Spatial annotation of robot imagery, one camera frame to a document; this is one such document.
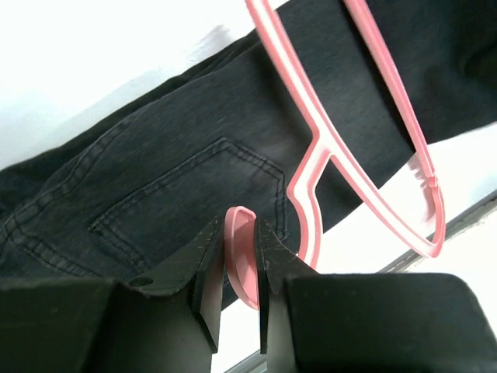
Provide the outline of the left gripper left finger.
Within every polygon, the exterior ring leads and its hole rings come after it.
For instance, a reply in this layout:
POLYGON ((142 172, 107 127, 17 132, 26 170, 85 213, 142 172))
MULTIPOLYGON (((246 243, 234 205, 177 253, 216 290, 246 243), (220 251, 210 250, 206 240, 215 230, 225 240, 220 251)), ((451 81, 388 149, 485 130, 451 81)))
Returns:
POLYGON ((3 372, 208 372, 218 350, 224 227, 128 282, 1 282, 3 372))

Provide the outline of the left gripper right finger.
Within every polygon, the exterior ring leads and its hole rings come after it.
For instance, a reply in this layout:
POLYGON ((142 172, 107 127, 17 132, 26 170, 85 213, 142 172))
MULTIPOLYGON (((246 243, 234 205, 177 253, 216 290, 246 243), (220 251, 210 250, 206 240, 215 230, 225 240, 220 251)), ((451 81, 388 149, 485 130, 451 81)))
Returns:
POLYGON ((319 274, 255 222, 270 372, 494 372, 496 339, 451 274, 319 274))

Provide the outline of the pink hanger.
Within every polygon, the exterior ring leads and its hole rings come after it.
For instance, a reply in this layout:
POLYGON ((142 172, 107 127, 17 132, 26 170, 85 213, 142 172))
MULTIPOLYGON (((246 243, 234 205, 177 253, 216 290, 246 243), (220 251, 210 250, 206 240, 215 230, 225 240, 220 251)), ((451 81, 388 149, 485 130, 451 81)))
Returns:
POLYGON ((325 112, 277 12, 272 9, 268 1, 248 1, 246 6, 262 44, 312 133, 311 144, 287 188, 287 196, 297 212, 301 228, 297 255, 310 268, 316 268, 323 224, 315 189, 325 167, 332 162, 368 208, 403 243, 422 256, 436 258, 445 240, 446 216, 443 195, 426 139, 398 69, 368 5, 364 1, 347 1, 345 5, 382 75, 415 146, 433 198, 435 231, 431 241, 424 239, 408 226, 380 195, 325 112))

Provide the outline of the black trousers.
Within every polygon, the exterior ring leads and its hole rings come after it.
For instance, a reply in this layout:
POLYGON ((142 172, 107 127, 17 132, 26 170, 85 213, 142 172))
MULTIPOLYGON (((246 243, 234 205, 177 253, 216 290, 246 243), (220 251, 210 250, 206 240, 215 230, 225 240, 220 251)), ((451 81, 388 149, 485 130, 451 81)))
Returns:
MULTIPOLYGON (((496 119, 494 1, 368 5, 429 143, 496 119)), ((336 129, 384 185, 414 148, 346 7, 290 1, 279 14, 336 129)), ((65 145, 3 170, 1 275, 128 281, 237 205, 297 249, 285 189, 310 138, 250 33, 65 145)))

